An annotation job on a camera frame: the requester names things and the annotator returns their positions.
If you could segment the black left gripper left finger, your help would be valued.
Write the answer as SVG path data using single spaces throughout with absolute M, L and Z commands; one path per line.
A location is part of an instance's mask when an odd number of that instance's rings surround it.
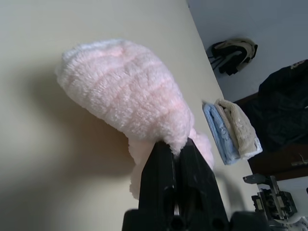
M 176 178 L 174 156 L 169 145 L 157 142 L 143 168 L 139 209 L 174 213 Z

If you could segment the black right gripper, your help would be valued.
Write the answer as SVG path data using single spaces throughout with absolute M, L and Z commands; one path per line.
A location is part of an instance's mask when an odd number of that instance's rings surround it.
M 243 180 L 247 184 L 269 186 L 252 196 L 256 212 L 264 213 L 267 218 L 291 218 L 297 213 L 292 195 L 280 190 L 274 176 L 253 174 L 243 177 Z

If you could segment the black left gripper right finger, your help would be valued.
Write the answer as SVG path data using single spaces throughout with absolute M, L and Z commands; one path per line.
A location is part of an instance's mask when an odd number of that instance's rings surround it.
M 191 139 L 181 150 L 177 164 L 180 213 L 225 214 L 214 172 Z

